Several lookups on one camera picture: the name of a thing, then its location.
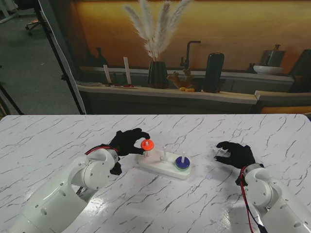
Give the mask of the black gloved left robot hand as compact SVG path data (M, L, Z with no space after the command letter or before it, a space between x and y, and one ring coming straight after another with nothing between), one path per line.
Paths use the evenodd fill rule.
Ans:
M150 139L148 133L143 132L141 128L135 128L127 131L117 131L115 137L109 143L110 148L116 149L118 156L127 156L129 154L143 154L142 148L135 147L139 139Z

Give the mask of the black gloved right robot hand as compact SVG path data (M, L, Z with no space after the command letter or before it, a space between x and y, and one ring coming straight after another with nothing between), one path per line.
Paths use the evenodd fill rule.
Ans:
M251 148L248 145L242 146L238 143L224 141L218 143L216 147L230 153L228 157L215 156L214 159L217 162L230 165L238 169L242 169L245 166L256 163Z

